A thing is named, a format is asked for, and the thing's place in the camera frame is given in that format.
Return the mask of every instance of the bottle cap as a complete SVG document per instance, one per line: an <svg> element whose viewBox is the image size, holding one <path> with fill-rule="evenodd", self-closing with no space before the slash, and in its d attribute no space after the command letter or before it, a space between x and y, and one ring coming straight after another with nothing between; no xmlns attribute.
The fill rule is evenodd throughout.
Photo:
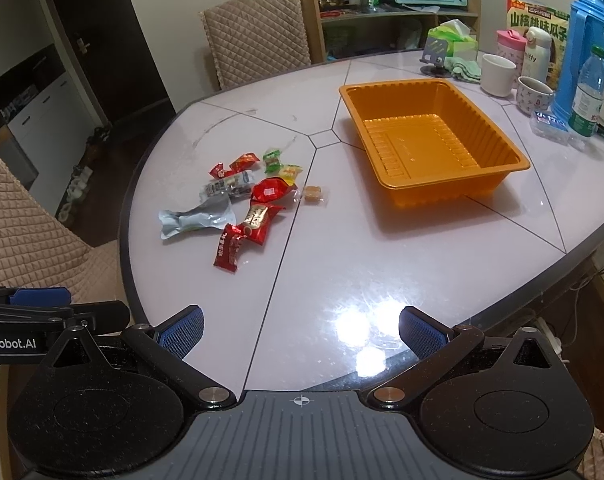
<svg viewBox="0 0 604 480"><path fill-rule="evenodd" d="M526 49L527 41L517 30L509 29L498 30L498 43L523 52Z"/></svg>
<svg viewBox="0 0 604 480"><path fill-rule="evenodd" d="M545 30L538 27L531 27L526 33L528 43L536 43L541 47L550 48L552 45L552 37Z"/></svg>
<svg viewBox="0 0 604 480"><path fill-rule="evenodd" d="M601 48L598 45L593 45L593 47L590 49L590 51L595 54L596 56L601 57L602 59L604 59L604 49Z"/></svg>

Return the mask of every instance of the blue thermos flask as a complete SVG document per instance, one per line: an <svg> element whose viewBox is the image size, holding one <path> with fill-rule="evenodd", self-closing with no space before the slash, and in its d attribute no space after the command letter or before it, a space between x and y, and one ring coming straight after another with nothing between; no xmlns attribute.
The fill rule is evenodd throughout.
<svg viewBox="0 0 604 480"><path fill-rule="evenodd" d="M565 122L570 117L579 70L593 45L604 49L604 0L575 0L570 6L568 41L552 112Z"/></svg>

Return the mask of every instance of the white marble table surface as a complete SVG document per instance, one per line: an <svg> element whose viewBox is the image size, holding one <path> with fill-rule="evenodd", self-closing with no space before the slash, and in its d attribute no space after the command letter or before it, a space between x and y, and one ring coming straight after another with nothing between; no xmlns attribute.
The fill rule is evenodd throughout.
<svg viewBox="0 0 604 480"><path fill-rule="evenodd" d="M449 326L462 322L521 290L604 224L604 141L582 153L537 137L513 99L464 83L456 85L531 169L488 198L394 208L338 88L421 78L419 57L345 60L216 94L184 110L144 163L125 226L127 293L152 324L201 306L205 333L185 361L236 396L380 373L386 358L407 349L397 329L405 305ZM326 206L291 204L264 247L244 244L236 274L212 265L220 231L160 240L160 209L192 208L215 163L270 147L285 147L283 162L304 167L298 183L330 188ZM238 221L248 206L234 204Z"/></svg>

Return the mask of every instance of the white cabinet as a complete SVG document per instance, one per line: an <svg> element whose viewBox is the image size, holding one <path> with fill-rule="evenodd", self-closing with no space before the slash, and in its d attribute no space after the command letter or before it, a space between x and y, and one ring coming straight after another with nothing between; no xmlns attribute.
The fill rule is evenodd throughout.
<svg viewBox="0 0 604 480"><path fill-rule="evenodd" d="M39 173L31 195L55 214L94 127L68 74L42 91L9 127Z"/></svg>

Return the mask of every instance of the chair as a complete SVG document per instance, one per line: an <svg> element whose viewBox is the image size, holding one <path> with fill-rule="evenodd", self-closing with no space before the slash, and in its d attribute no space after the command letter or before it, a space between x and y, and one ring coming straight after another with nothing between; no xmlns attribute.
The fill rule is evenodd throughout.
<svg viewBox="0 0 604 480"><path fill-rule="evenodd" d="M300 0L230 0L200 17L222 89L311 64Z"/></svg>
<svg viewBox="0 0 604 480"><path fill-rule="evenodd" d="M604 433L595 429L593 439L579 464L578 472L586 480L604 480Z"/></svg>
<svg viewBox="0 0 604 480"><path fill-rule="evenodd" d="M92 248L29 195L0 160L0 285L65 286L74 303L125 301L117 241Z"/></svg>

